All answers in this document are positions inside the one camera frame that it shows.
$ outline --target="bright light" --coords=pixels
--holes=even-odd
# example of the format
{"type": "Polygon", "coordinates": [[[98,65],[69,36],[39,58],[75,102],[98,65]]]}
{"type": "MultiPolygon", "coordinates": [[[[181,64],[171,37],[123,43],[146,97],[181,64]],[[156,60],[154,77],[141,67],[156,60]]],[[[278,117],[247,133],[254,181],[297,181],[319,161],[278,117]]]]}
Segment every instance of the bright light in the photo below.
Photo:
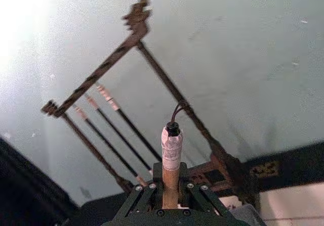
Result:
{"type": "Polygon", "coordinates": [[[15,57],[27,41],[34,41],[45,0],[0,0],[0,79],[10,76],[15,57]]]}

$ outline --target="light gray wall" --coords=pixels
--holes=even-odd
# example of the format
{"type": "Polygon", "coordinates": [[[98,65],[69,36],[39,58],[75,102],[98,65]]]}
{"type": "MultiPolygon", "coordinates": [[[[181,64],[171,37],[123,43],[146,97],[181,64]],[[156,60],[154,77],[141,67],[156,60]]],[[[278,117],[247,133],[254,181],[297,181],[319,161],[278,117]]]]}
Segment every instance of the light gray wall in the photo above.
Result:
{"type": "MultiPolygon", "coordinates": [[[[137,0],[0,1],[0,133],[79,204],[120,192],[65,123],[39,110],[49,99],[61,104],[129,34],[120,18],[137,0]]],[[[145,42],[229,153],[246,161],[322,140],[323,0],[151,0],[151,8],[145,42]]],[[[160,133],[176,102],[141,55],[131,50],[101,82],[161,152],[160,133]]],[[[154,163],[96,91],[90,94],[154,163]]],[[[84,99],[78,104],[148,179],[84,99]]],[[[116,170],[135,182],[69,114],[116,170]]],[[[196,164],[205,162],[194,147],[208,154],[207,143],[186,116],[178,121],[184,149],[196,164]]]]}

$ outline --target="wooden post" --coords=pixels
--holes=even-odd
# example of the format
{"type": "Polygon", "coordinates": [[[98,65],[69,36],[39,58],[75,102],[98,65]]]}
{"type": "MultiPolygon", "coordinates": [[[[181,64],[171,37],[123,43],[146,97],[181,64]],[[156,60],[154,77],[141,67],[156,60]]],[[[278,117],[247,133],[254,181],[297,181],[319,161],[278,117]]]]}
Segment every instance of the wooden post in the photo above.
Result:
{"type": "Polygon", "coordinates": [[[161,134],[162,144],[162,180],[163,180],[163,209],[176,209],[178,207],[178,186],[179,186],[179,168],[181,161],[181,149],[183,135],[178,129],[178,134],[169,133],[169,123],[164,127],[161,134]]]}

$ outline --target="wooden handle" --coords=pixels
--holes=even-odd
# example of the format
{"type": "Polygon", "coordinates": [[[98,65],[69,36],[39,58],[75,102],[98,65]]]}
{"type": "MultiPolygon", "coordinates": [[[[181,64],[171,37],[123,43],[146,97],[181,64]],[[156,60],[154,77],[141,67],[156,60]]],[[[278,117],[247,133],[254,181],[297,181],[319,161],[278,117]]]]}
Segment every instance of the wooden handle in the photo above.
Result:
{"type": "Polygon", "coordinates": [[[176,209],[178,207],[179,198],[179,169],[167,170],[163,168],[162,178],[164,182],[162,208],[176,209]]]}

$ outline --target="black cable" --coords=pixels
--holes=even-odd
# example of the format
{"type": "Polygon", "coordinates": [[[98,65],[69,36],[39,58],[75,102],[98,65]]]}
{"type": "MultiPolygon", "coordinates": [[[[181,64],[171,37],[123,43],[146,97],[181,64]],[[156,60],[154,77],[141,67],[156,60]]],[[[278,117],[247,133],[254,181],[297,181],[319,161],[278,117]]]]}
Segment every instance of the black cable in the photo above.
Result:
{"type": "Polygon", "coordinates": [[[173,114],[172,114],[171,122],[174,122],[174,120],[176,119],[176,115],[179,113],[179,111],[182,111],[182,110],[183,110],[187,105],[188,105],[188,103],[187,103],[185,100],[181,100],[181,101],[177,104],[177,106],[176,106],[176,108],[174,109],[174,112],[173,112],[173,114]]]}

